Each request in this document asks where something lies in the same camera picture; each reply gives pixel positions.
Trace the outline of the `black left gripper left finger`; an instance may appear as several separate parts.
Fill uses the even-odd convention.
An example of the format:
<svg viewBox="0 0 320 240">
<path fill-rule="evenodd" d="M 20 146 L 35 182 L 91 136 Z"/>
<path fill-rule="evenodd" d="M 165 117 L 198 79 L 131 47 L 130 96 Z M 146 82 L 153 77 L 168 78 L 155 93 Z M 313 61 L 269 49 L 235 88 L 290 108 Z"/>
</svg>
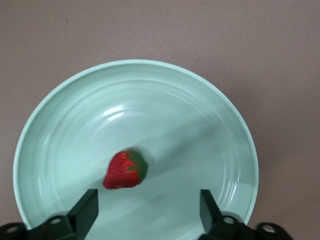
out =
<svg viewBox="0 0 320 240">
<path fill-rule="evenodd" d="M 84 240 L 99 214 L 98 190 L 88 189 L 67 214 L 54 215 L 27 229 L 23 222 L 0 227 L 2 240 Z"/>
</svg>

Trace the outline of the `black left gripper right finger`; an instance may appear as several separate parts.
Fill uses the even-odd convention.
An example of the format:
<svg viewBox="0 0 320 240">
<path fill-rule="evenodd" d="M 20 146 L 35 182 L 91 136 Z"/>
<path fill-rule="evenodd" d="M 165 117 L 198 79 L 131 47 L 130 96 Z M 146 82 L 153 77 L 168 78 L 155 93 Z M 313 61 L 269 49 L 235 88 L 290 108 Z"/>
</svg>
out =
<svg viewBox="0 0 320 240">
<path fill-rule="evenodd" d="M 284 228 L 275 223 L 262 222 L 252 229 L 231 214 L 222 213 L 208 189 L 200 191 L 199 214 L 204 229 L 200 240 L 293 239 Z"/>
</svg>

